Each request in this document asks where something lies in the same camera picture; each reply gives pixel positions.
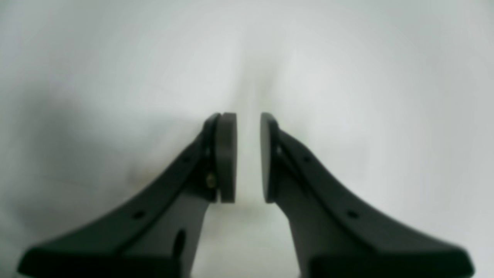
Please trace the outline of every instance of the white backdrop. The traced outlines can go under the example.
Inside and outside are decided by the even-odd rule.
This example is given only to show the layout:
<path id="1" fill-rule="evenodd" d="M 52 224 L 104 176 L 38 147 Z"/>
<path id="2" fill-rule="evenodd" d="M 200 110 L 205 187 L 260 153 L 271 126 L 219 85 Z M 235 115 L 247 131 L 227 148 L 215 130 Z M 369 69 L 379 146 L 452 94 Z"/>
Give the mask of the white backdrop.
<path id="1" fill-rule="evenodd" d="M 298 275 L 262 199 L 261 111 L 494 277 L 493 20 L 473 0 L 3 0 L 0 277 L 136 194 L 216 111 L 238 114 L 238 201 L 210 206 L 194 277 Z"/>

